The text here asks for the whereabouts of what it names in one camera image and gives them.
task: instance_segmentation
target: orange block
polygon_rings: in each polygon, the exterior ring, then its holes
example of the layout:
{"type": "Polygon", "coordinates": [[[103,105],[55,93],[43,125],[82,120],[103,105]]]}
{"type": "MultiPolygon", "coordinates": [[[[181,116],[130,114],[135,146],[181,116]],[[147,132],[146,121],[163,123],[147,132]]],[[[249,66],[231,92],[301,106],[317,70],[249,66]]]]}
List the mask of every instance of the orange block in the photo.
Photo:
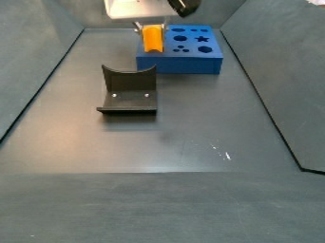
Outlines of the orange block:
{"type": "Polygon", "coordinates": [[[163,27],[162,25],[145,26],[142,29],[145,52],[157,50],[163,52],[163,27]]]}

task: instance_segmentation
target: black plastic piece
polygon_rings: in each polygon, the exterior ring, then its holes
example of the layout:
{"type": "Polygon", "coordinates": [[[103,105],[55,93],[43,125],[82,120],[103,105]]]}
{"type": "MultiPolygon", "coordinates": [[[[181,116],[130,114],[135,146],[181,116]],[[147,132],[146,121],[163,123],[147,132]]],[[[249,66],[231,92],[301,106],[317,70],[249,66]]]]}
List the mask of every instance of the black plastic piece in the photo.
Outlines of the black plastic piece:
{"type": "Polygon", "coordinates": [[[202,0],[167,0],[167,2],[178,15],[185,18],[197,11],[202,0]]]}
{"type": "Polygon", "coordinates": [[[102,113],[112,112],[157,112],[157,67],[141,72],[119,72],[102,65],[107,98],[102,113]]]}

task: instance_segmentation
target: metal bracket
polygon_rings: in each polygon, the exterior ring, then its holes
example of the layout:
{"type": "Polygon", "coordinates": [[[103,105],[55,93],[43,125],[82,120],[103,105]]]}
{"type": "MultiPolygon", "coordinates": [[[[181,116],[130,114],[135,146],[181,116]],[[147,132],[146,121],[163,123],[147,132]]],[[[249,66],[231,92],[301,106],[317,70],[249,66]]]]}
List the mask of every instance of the metal bracket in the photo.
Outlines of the metal bracket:
{"type": "Polygon", "coordinates": [[[157,112],[157,67],[141,72],[119,72],[102,65],[107,97],[96,110],[111,112],[157,112]]]}

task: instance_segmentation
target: star-shaped hole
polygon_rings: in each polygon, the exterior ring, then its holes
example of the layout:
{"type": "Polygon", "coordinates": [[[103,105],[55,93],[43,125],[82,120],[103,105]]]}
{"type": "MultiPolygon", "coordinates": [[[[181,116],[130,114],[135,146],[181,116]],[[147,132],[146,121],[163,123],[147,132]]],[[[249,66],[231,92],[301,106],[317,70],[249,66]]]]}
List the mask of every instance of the star-shaped hole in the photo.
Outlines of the star-shaped hole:
{"type": "Polygon", "coordinates": [[[203,36],[199,36],[199,37],[197,37],[195,39],[198,40],[198,42],[209,42],[209,39],[210,39],[210,38],[206,38],[206,37],[203,37],[203,36]]]}

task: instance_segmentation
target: blue shape sorter block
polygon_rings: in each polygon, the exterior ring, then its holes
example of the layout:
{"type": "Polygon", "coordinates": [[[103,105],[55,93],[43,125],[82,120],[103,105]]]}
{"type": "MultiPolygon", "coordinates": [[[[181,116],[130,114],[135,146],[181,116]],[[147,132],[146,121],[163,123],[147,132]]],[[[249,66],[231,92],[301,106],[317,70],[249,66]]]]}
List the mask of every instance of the blue shape sorter block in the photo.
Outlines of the blue shape sorter block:
{"type": "Polygon", "coordinates": [[[210,26],[169,25],[163,53],[145,52],[138,44],[138,70],[157,66],[158,73],[219,74],[223,55],[210,26]]]}

